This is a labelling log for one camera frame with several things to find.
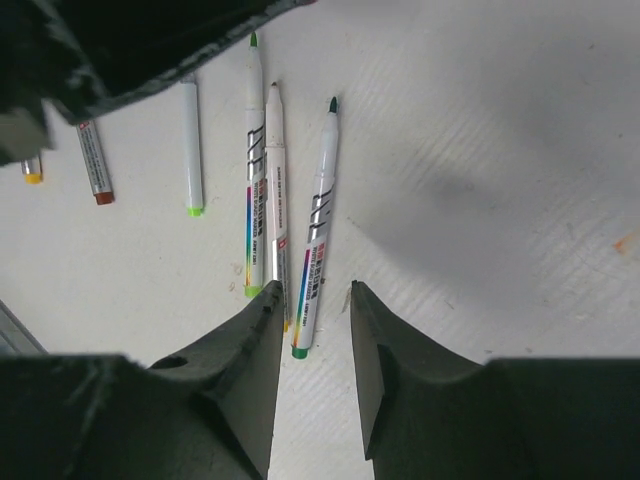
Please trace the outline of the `brown cap marker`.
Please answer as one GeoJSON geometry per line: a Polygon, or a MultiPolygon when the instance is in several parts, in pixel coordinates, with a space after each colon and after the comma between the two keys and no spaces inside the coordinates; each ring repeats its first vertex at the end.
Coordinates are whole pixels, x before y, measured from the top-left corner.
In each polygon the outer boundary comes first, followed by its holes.
{"type": "Polygon", "coordinates": [[[314,336],[334,204],[339,141],[338,112],[338,99],[333,97],[321,132],[320,157],[314,176],[301,286],[291,342],[292,357],[297,360],[303,360],[308,356],[314,336]]]}
{"type": "Polygon", "coordinates": [[[94,199],[98,205],[115,201],[106,161],[94,122],[83,122],[76,126],[87,174],[94,199]]]}

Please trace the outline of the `light green cap marker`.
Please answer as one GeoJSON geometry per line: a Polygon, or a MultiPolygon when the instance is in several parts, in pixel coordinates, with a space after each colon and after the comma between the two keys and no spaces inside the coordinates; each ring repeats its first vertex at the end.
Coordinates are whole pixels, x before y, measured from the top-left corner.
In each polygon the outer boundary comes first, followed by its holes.
{"type": "Polygon", "coordinates": [[[191,73],[179,83],[182,94],[184,164],[186,174],[186,208],[190,217],[200,217],[204,211],[202,162],[196,75],[191,73]]]}

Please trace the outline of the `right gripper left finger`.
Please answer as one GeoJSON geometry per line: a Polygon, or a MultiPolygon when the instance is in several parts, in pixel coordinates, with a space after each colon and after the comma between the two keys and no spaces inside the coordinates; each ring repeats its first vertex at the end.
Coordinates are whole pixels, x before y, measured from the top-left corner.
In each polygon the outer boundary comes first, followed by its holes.
{"type": "Polygon", "coordinates": [[[283,342],[273,281],[143,367],[122,355],[5,355],[5,479],[264,479],[283,342]]]}

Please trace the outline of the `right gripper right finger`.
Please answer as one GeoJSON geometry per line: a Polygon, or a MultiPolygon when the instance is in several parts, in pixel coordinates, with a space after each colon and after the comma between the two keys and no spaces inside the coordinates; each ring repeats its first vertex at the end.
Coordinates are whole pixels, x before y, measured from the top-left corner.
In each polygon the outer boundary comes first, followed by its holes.
{"type": "Polygon", "coordinates": [[[378,479],[635,479],[634,358],[474,363],[363,282],[350,320],[366,459],[378,479]]]}

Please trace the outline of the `dark green cap marker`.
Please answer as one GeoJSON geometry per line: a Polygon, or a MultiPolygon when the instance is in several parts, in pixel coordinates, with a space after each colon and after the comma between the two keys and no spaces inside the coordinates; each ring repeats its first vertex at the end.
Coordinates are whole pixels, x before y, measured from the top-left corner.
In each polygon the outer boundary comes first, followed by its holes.
{"type": "Polygon", "coordinates": [[[264,88],[258,36],[250,35],[247,60],[245,295],[254,298],[264,284],[265,161],[264,88]]]}

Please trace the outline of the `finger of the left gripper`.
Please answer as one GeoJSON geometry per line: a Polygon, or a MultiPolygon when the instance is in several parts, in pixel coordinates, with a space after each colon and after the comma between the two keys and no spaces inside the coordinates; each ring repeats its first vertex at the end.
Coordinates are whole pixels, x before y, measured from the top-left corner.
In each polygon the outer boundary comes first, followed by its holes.
{"type": "Polygon", "coordinates": [[[1,162],[53,146],[45,103],[76,126],[153,96],[298,1],[4,1],[1,162]]]}

